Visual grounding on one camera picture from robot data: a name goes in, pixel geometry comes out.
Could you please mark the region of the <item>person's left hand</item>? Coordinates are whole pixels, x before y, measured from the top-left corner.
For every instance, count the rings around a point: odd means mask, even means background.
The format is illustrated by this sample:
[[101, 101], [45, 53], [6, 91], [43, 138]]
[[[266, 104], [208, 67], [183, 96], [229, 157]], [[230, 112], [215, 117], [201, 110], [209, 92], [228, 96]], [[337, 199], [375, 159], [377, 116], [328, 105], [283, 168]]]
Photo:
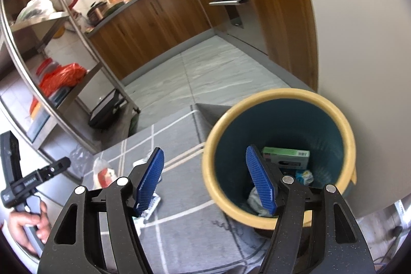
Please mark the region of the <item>person's left hand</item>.
[[40, 213], [40, 215], [36, 215], [13, 210], [8, 217], [8, 229], [11, 236], [18, 244], [20, 244], [31, 254], [37, 254], [37, 252], [35, 251], [32, 243], [29, 241], [24, 228], [37, 227], [36, 235], [43, 244], [47, 243], [52, 229], [47, 214], [47, 205], [42, 200], [40, 201]]

